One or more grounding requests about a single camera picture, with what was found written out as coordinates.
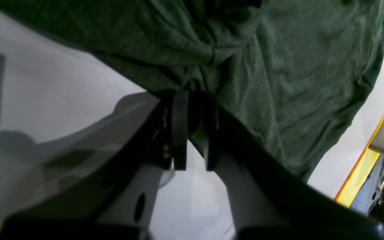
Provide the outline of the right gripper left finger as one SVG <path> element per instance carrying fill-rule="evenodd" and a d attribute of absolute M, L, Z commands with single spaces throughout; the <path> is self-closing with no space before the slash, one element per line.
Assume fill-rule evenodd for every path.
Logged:
<path fill-rule="evenodd" d="M 187 167 L 188 91 L 122 98 L 113 114 L 54 161 L 108 156 L 102 166 L 5 220 L 0 240 L 149 240 L 160 180 Z"/>

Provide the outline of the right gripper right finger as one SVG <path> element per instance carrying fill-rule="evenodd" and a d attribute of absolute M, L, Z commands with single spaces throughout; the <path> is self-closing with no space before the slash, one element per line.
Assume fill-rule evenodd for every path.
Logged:
<path fill-rule="evenodd" d="M 289 173 L 236 118 L 203 100 L 207 170 L 227 188 L 238 240 L 384 240 L 382 223 Z"/>

